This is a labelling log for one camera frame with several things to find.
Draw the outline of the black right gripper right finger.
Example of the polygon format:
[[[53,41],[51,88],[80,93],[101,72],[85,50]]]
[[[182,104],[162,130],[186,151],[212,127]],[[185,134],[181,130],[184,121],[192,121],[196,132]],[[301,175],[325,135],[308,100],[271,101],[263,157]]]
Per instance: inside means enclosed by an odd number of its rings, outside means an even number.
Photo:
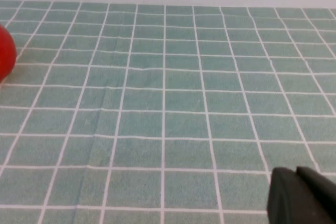
[[[309,167],[298,166],[296,174],[335,223],[335,183]]]

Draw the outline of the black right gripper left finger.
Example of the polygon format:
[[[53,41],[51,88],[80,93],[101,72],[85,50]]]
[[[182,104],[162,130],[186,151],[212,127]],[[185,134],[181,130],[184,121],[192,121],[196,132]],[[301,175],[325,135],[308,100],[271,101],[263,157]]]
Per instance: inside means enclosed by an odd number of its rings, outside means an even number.
[[[270,223],[314,223],[316,203],[308,186],[290,169],[274,168],[267,201]]]

